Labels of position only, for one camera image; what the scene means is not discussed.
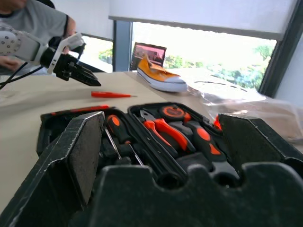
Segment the orange handled pliers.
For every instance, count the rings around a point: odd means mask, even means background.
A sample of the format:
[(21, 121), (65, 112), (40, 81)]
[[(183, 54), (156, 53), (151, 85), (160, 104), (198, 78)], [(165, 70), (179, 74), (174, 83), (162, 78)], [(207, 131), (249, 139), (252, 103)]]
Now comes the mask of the orange handled pliers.
[(171, 136), (184, 152), (196, 153), (196, 148), (191, 143), (191, 141), (179, 130), (166, 123), (163, 118), (156, 119), (151, 113), (143, 109), (140, 110), (140, 115), (144, 119), (143, 124), (145, 128), (173, 158), (178, 157), (178, 152), (167, 140), (165, 140), (160, 135), (160, 132), (166, 133)]

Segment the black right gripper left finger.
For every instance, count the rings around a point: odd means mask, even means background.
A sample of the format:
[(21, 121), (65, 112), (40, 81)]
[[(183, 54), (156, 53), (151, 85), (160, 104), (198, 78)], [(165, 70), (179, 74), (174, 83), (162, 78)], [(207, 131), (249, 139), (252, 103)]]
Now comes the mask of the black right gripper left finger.
[(0, 227), (68, 227), (89, 202), (104, 119), (100, 111), (70, 121), (0, 214)]

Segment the thin metal screwdriver shaft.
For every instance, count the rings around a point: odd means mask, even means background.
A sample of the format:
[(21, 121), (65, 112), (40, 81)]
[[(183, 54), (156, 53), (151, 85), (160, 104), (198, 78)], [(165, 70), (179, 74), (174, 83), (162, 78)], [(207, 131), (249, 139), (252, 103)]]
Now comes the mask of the thin metal screwdriver shaft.
[(117, 146), (116, 146), (113, 138), (111, 137), (111, 134), (109, 133), (107, 127), (104, 128), (104, 131), (105, 131), (106, 135), (108, 136), (109, 142), (112, 145), (112, 147), (114, 148), (114, 150), (115, 150), (115, 152), (116, 152), (116, 154), (118, 156), (118, 159), (122, 159), (122, 157), (121, 157), (121, 155), (120, 155), (120, 153), (118, 151), (118, 148), (117, 148)]

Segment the dark window frame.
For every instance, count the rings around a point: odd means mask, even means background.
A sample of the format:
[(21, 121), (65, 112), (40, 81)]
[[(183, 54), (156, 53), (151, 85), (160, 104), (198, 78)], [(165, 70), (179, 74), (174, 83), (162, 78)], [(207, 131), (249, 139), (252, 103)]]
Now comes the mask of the dark window frame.
[(283, 39), (277, 42), (258, 92), (274, 98), (303, 34), (303, 0), (296, 4)]

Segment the laptop with pink screen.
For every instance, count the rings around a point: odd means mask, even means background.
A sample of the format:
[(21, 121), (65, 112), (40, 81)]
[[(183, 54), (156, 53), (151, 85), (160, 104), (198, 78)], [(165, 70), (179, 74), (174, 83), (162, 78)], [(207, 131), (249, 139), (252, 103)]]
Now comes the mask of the laptop with pink screen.
[(162, 67), (165, 59), (166, 49), (166, 47), (162, 46), (135, 42), (129, 70), (137, 70), (139, 62), (144, 58), (145, 55), (148, 56), (149, 60), (153, 64)]

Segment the black plastic tool case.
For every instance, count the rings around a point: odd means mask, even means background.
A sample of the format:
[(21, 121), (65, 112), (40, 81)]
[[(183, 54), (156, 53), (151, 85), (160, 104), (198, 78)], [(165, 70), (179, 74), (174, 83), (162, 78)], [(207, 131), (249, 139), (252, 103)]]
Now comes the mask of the black plastic tool case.
[[(210, 162), (202, 152), (196, 153), (184, 152), (175, 140), (166, 133), (160, 132), (160, 135), (167, 140), (178, 152), (178, 157), (173, 158), (165, 148), (159, 144), (150, 132), (145, 128), (144, 119), (140, 115), (143, 109), (151, 113), (156, 119), (162, 118), (159, 109), (168, 105), (176, 105), (188, 112), (192, 120), (199, 124), (212, 136), (218, 148), (226, 155), (227, 162)], [(211, 177), (219, 184), (226, 187), (236, 186), (239, 181), (239, 174), (231, 161), (230, 153), (223, 139), (222, 129), (218, 122), (211, 123), (204, 116), (196, 113), (183, 104), (178, 103), (155, 103), (135, 105), (128, 109), (126, 113), (106, 105), (97, 105), (71, 110), (63, 110), (41, 115), (41, 127), (38, 134), (36, 152), (41, 155), (46, 148), (63, 133), (70, 121), (82, 114), (103, 111), (105, 120), (102, 127), (104, 140), (101, 144), (99, 164), (107, 166), (110, 164), (139, 164), (134, 157), (130, 147), (120, 144), (117, 137), (107, 126), (107, 117), (116, 115), (125, 124), (128, 134), (132, 137), (132, 147), (141, 159), (144, 165), (150, 166), (156, 175), (156, 181), (162, 185), (175, 188), (184, 183), (188, 169), (191, 166), (200, 165), (207, 169)], [(193, 132), (185, 126), (185, 122), (166, 122), (183, 133), (193, 144)], [(113, 138), (122, 159), (118, 156), (109, 142), (104, 128), (107, 127)]]

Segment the black orange handled screwdriver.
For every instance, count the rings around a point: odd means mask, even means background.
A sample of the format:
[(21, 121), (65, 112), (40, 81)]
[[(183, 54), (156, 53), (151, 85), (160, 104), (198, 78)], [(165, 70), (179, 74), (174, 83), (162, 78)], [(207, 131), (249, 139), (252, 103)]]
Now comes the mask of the black orange handled screwdriver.
[(122, 122), (120, 118), (116, 115), (109, 115), (107, 117), (107, 126), (110, 128), (112, 133), (117, 137), (120, 144), (128, 145), (131, 151), (134, 154), (134, 157), (137, 159), (138, 163), (141, 166), (144, 166), (143, 162), (135, 152), (134, 148), (132, 147), (132, 137), (128, 134), (125, 124)]

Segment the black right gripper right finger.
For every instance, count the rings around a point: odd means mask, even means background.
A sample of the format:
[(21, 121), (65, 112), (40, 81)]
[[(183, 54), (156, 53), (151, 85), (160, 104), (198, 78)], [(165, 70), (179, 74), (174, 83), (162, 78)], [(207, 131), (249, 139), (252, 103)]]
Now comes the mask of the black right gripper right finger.
[(283, 163), (303, 179), (303, 153), (265, 121), (231, 114), (219, 114), (217, 120), (236, 170), (246, 163)]

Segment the black orange tape measure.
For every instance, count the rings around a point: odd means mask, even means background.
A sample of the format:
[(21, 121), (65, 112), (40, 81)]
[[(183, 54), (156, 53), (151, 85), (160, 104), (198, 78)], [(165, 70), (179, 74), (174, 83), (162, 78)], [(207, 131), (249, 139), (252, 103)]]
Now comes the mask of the black orange tape measure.
[(159, 109), (160, 116), (167, 122), (188, 122), (191, 115), (176, 105), (168, 105)]

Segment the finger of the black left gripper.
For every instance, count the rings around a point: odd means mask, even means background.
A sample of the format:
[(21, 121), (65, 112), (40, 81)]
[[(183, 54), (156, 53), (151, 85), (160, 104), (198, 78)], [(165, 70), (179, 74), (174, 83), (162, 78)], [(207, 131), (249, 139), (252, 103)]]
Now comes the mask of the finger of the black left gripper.
[(91, 87), (100, 87), (101, 83), (91, 71), (76, 70), (71, 73), (71, 78)]
[(98, 78), (92, 73), (92, 71), (90, 71), (89, 69), (79, 65), (79, 64), (76, 64), (75, 65), (76, 67), (76, 71), (81, 74), (83, 77), (86, 77), (86, 78), (89, 78), (89, 79), (92, 79), (92, 80), (97, 80)]

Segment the person in grey shirt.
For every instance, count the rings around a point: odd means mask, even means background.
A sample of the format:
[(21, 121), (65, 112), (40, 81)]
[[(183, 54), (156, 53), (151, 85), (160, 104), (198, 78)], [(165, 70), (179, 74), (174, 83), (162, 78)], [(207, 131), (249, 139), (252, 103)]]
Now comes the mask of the person in grey shirt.
[[(75, 34), (75, 21), (71, 17), (36, 0), (0, 0), (0, 23), (47, 44), (54, 37), (63, 40)], [(14, 56), (0, 56), (0, 76), (21, 76), (33, 71), (34, 66)]]

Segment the clear plastic bag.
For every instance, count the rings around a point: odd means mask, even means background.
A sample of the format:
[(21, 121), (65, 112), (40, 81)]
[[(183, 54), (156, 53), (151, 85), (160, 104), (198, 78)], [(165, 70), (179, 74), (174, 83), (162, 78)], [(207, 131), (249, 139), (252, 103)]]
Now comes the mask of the clear plastic bag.
[(218, 114), (260, 118), (292, 144), (303, 146), (303, 107), (273, 99), (255, 89), (207, 80), (188, 84), (212, 120)]

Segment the yellow canvas sneaker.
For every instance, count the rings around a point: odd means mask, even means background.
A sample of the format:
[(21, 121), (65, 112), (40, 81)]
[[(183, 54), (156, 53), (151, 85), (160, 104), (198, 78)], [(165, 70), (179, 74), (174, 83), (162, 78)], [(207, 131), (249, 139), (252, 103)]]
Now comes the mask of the yellow canvas sneaker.
[(137, 74), (141, 76), (150, 87), (163, 92), (185, 92), (187, 83), (178, 74), (171, 73), (161, 66), (153, 64), (147, 56), (138, 64)]

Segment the slim orange screwdriver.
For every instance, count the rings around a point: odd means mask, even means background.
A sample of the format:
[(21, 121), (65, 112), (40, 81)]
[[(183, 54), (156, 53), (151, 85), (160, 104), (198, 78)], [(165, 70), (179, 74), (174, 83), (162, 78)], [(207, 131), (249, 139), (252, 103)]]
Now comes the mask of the slim orange screwdriver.
[(91, 91), (91, 96), (95, 98), (123, 98), (123, 97), (136, 97), (130, 94), (114, 93), (114, 92), (102, 92)]

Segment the white roller window blind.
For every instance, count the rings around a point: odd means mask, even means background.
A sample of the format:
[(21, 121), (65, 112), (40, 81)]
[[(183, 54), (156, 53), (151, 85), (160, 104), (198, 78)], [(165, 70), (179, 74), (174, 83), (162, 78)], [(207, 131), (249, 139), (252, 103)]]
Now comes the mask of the white roller window blind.
[(298, 0), (110, 0), (112, 20), (281, 40)]

